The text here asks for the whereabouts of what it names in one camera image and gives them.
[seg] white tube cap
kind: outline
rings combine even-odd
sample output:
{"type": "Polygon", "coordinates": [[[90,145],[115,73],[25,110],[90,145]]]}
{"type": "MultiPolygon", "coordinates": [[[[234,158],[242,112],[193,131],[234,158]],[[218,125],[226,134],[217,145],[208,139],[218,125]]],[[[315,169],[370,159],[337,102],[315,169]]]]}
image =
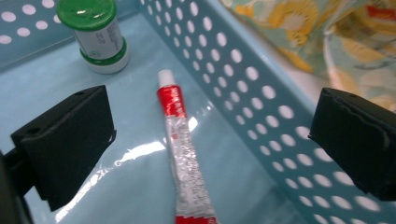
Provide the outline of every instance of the white tube cap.
{"type": "Polygon", "coordinates": [[[159,83],[160,83],[160,88],[165,87],[165,86],[176,85],[172,70],[170,70],[170,69],[161,70],[158,73],[158,79],[159,79],[159,83]]]}

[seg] black object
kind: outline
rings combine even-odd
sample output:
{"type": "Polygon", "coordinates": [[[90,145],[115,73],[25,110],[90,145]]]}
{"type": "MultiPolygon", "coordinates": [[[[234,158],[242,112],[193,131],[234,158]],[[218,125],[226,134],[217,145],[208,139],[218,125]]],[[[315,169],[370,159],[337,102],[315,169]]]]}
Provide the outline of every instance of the black object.
{"type": "Polygon", "coordinates": [[[309,137],[365,193],[396,200],[396,115],[355,94],[323,89],[309,137]]]}
{"type": "Polygon", "coordinates": [[[115,136],[105,86],[69,96],[11,135],[4,159],[13,188],[23,196],[35,186],[51,211],[66,205],[115,136]]]}

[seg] green lid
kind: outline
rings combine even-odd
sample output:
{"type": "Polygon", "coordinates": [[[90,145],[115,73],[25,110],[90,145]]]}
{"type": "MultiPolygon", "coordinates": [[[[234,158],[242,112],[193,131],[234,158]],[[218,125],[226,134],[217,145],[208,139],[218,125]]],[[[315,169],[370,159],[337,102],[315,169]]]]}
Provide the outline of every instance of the green lid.
{"type": "Polygon", "coordinates": [[[57,14],[61,22],[80,31],[96,31],[109,25],[116,17],[113,0],[61,0],[57,14]]]}

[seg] tube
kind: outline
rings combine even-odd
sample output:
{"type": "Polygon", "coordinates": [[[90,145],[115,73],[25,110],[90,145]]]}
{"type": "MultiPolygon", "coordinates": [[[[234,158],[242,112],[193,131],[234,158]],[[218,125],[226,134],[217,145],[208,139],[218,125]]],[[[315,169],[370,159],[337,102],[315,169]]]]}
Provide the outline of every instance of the tube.
{"type": "Polygon", "coordinates": [[[176,224],[218,224],[199,168],[181,88],[172,71],[159,73],[172,173],[177,187],[176,224]]]}

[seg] plastic basket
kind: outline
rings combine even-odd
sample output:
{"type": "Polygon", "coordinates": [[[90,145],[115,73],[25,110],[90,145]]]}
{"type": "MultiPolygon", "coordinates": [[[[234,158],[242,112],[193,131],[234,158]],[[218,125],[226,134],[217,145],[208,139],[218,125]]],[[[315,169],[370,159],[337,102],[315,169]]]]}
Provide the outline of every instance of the plastic basket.
{"type": "Polygon", "coordinates": [[[316,102],[218,1],[117,2],[132,58],[111,76],[89,71],[76,43],[60,44],[70,33],[54,17],[56,3],[0,2],[0,148],[12,148],[8,137],[24,123],[93,85],[109,88],[119,130],[69,205],[50,213],[29,192],[37,223],[172,222],[176,195],[155,99],[162,68],[173,69],[186,92],[191,125],[198,124],[194,144],[223,223],[396,223],[396,203],[363,194],[307,138],[316,102]],[[128,154],[133,146],[140,156],[161,156],[139,160],[128,154]]]}

